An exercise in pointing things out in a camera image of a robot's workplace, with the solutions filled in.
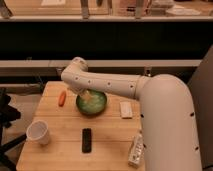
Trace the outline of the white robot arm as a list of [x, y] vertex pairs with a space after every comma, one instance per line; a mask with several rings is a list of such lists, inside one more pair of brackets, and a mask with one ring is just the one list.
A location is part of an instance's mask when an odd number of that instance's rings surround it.
[[139, 102], [145, 171], [202, 171], [193, 99], [179, 78], [93, 73], [76, 57], [61, 79], [76, 94], [92, 89]]

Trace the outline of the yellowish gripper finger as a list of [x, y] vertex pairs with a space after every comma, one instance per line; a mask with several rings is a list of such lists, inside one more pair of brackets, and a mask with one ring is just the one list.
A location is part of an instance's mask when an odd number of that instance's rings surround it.
[[86, 100], [86, 101], [89, 101], [92, 99], [92, 95], [90, 93], [89, 90], [85, 90], [83, 93], [80, 94], [80, 97], [83, 99], [83, 100]]

